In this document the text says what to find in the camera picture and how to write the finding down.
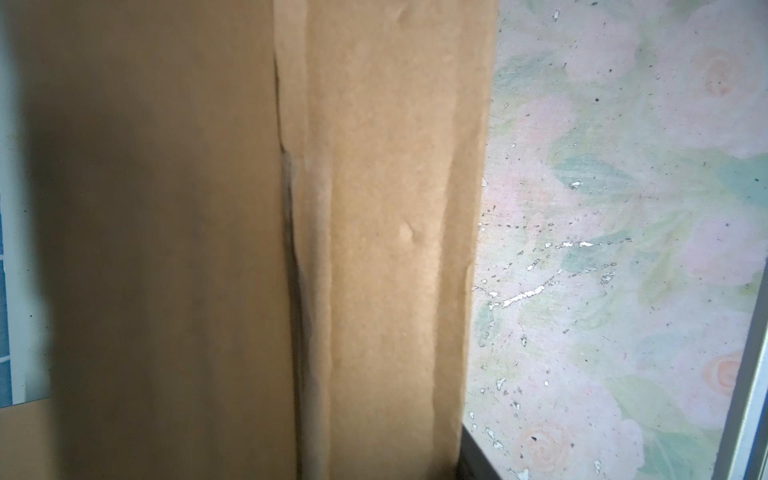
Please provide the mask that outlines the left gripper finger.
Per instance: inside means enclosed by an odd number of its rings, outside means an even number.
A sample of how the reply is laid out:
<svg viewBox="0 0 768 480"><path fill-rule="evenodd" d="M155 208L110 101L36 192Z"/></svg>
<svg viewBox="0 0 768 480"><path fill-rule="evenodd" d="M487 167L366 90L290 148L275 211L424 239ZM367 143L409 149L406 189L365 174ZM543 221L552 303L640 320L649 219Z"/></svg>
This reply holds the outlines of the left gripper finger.
<svg viewBox="0 0 768 480"><path fill-rule="evenodd" d="M501 480L496 469L483 453L465 425L462 426L457 480Z"/></svg>

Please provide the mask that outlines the brown cardboard box sheet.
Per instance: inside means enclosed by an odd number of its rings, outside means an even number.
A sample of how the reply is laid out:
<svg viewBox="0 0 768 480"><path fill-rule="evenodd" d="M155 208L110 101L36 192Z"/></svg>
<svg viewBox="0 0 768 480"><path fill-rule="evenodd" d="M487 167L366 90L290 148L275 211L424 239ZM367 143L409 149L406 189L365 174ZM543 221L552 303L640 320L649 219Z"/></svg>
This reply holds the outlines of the brown cardboard box sheet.
<svg viewBox="0 0 768 480"><path fill-rule="evenodd" d="M456 479L493 1L5 1L51 397L8 478Z"/></svg>

